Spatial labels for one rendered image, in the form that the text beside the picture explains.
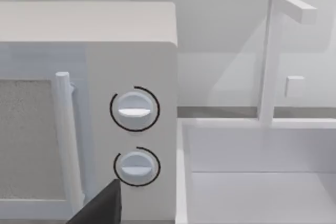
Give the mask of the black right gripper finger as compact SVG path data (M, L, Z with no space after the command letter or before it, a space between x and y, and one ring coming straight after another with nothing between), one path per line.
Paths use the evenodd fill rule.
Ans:
M66 224L121 224L121 182L114 179Z

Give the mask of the white microwave knob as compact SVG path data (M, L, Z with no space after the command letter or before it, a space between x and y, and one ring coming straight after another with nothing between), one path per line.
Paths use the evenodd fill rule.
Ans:
M130 184L144 184L152 179L155 172L154 159L140 151L129 152L118 163L120 176Z
M152 100L140 91L130 91L117 97L113 112L118 122L130 129L146 127L153 114Z

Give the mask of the microwave oven door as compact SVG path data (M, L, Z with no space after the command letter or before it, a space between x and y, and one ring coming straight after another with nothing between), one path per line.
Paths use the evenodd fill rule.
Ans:
M66 219L56 72L68 72L82 182L80 107L86 100L83 46L0 42L0 219Z

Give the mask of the white sink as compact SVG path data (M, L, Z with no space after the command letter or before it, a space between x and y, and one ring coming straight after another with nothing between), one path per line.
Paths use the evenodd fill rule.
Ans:
M179 119L185 224L336 224L336 120Z

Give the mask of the pale microwave oven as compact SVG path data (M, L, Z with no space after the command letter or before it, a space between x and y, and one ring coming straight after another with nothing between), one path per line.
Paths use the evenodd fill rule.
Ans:
M87 88L80 107L84 206L119 179L121 222L173 222L177 151L175 5L0 1L0 42L83 46ZM154 111L146 127L124 127L114 115L117 97L130 91L140 91L153 102ZM121 157L134 151L154 159L154 176L147 183L130 184L118 172ZM0 219L0 223L61 221L74 215L66 219Z

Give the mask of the tall white tap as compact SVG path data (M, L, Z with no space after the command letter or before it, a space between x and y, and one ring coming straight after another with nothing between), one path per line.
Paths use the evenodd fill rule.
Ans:
M317 20L318 9L302 0L268 0L258 119L262 126L272 125L276 96L278 64L284 17L302 25Z

